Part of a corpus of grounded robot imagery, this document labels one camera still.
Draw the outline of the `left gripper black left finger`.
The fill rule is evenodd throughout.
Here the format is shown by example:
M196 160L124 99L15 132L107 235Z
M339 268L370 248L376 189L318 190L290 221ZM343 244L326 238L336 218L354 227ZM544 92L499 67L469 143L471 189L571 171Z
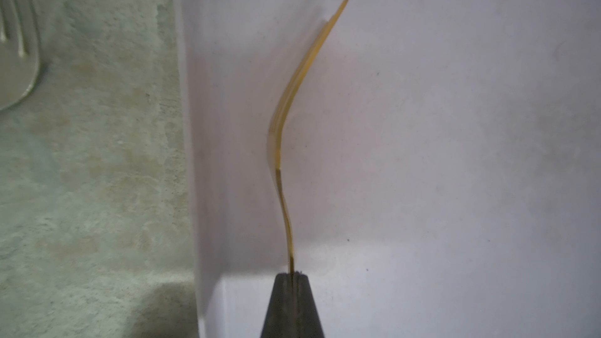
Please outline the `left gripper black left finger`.
M275 277L261 338L294 336L294 287L289 273Z

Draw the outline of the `silver fork patterned handle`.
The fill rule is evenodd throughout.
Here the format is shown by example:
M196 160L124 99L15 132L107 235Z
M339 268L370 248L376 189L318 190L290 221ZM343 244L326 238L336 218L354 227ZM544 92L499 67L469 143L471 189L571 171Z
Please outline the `silver fork patterned handle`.
M41 65L33 0L1 0L1 110L17 105L34 90Z

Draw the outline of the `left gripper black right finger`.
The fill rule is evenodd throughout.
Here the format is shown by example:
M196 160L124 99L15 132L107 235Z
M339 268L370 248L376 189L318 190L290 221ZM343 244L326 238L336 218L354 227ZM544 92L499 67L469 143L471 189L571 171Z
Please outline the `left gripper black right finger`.
M299 338L324 338L316 302L307 275L293 274L293 327Z

